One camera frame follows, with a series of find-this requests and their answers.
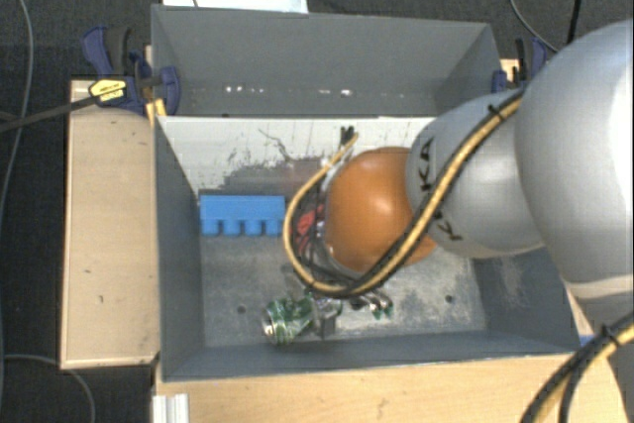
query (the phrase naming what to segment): blue clamp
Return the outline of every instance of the blue clamp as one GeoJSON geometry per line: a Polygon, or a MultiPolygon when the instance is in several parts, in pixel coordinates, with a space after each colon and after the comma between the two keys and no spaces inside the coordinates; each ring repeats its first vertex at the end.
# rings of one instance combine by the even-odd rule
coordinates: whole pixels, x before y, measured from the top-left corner
{"type": "Polygon", "coordinates": [[[152,76],[152,68],[140,52],[128,53],[129,36],[128,28],[108,29],[100,25],[81,37],[83,55],[95,68],[99,79],[116,76],[126,82],[122,97],[107,102],[95,97],[95,102],[101,107],[114,106],[144,116],[150,99],[142,91],[151,88],[154,99],[164,100],[167,115],[174,115],[180,102],[180,81],[175,67],[163,67],[159,76],[152,76]]]}
{"type": "Polygon", "coordinates": [[[508,75],[503,70],[497,70],[493,73],[491,81],[491,93],[503,92],[509,88],[509,84],[512,88],[523,88],[528,82],[533,79],[537,73],[546,65],[548,59],[548,51],[546,45],[538,38],[531,39],[531,58],[530,58],[530,70],[526,63],[526,55],[524,51],[524,42],[521,39],[515,40],[517,46],[517,55],[519,66],[513,67],[513,79],[512,82],[508,82],[508,75]]]}
{"type": "Polygon", "coordinates": [[[200,196],[200,229],[203,236],[278,237],[284,220],[284,196],[200,196]]]}

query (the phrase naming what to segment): yellow tag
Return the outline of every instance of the yellow tag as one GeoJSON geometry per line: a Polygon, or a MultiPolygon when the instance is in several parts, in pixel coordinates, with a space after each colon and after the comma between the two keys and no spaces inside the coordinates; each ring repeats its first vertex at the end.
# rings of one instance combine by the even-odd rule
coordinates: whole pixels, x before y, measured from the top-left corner
{"type": "Polygon", "coordinates": [[[90,85],[90,95],[103,101],[123,97],[126,82],[123,79],[100,79],[90,85]]]}
{"type": "Polygon", "coordinates": [[[119,97],[124,96],[123,90],[115,90],[114,92],[108,92],[99,96],[103,102],[110,101],[112,99],[119,99],[119,97]]]}

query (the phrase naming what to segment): black cable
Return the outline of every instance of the black cable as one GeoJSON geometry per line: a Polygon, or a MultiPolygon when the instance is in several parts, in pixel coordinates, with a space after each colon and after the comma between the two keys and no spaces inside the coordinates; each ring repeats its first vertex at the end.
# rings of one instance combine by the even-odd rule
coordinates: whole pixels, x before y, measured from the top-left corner
{"type": "Polygon", "coordinates": [[[12,120],[11,122],[7,122],[6,124],[0,124],[0,134],[14,131],[16,129],[22,129],[23,127],[30,126],[37,122],[42,122],[46,119],[58,117],[60,115],[66,115],[67,113],[71,113],[73,111],[77,111],[82,108],[86,108],[87,106],[92,106],[94,104],[94,97],[85,97],[78,101],[64,104],[62,106],[57,106],[56,108],[51,108],[50,110],[42,111],[29,117],[22,117],[17,120],[12,120]]]}
{"type": "Polygon", "coordinates": [[[564,391],[564,395],[562,396],[562,403],[559,408],[559,423],[568,423],[573,396],[575,396],[577,386],[579,385],[583,375],[587,372],[587,369],[592,364],[594,358],[610,344],[614,344],[617,348],[623,346],[623,344],[618,341],[617,337],[619,333],[624,331],[633,323],[634,313],[630,313],[619,319],[612,326],[603,326],[601,333],[592,339],[586,346],[587,353],[583,357],[583,361],[580,362],[571,372],[570,379],[566,386],[566,391],[564,391]]]}

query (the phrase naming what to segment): blue plastic block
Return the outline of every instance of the blue plastic block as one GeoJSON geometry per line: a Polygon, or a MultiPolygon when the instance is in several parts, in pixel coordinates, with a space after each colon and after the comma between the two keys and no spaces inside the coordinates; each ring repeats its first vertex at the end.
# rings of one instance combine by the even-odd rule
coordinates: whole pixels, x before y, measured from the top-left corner
{"type": "Polygon", "coordinates": [[[200,229],[204,236],[255,237],[281,234],[284,196],[200,196],[200,229]]]}

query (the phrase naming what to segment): wooden board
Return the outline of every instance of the wooden board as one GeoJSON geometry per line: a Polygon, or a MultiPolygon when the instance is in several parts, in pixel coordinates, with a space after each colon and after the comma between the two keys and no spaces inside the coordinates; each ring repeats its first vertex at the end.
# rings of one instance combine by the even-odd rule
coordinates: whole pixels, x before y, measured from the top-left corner
{"type": "MultiPolygon", "coordinates": [[[[519,421],[565,356],[162,383],[189,396],[190,423],[327,421],[508,423],[519,421]]],[[[557,421],[554,410],[547,419],[557,421]]],[[[575,423],[627,421],[607,364],[591,369],[571,411],[575,423]]]]}
{"type": "MultiPolygon", "coordinates": [[[[73,82],[71,99],[90,82],[73,82]]],[[[70,115],[59,360],[147,364],[159,351],[147,119],[91,106],[70,115]]]]}

